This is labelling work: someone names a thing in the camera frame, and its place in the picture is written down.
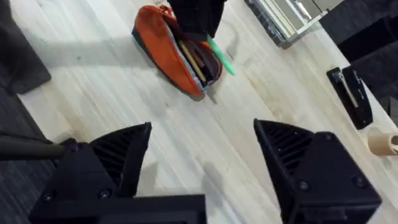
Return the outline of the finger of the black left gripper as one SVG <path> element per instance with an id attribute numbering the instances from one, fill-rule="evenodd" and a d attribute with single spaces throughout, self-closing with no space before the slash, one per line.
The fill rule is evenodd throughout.
<path id="1" fill-rule="evenodd" d="M 186 33 L 201 34 L 199 6 L 194 0 L 168 0 L 177 22 Z"/>
<path id="2" fill-rule="evenodd" d="M 211 37 L 214 38 L 218 30 L 226 0 L 203 0 L 204 30 Z"/>

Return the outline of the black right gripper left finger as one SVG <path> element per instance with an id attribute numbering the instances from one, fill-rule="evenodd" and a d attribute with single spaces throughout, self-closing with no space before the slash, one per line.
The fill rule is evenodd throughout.
<path id="1" fill-rule="evenodd" d="M 31 218 L 99 218 L 132 204 L 150 122 L 105 134 L 90 143 L 63 142 L 66 153 L 35 203 Z"/>

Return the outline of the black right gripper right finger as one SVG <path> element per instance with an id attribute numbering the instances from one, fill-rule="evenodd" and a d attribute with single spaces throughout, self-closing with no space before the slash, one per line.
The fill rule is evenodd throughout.
<path id="1" fill-rule="evenodd" d="M 283 223 L 367 223 L 382 198 L 338 137 L 253 121 Z"/>

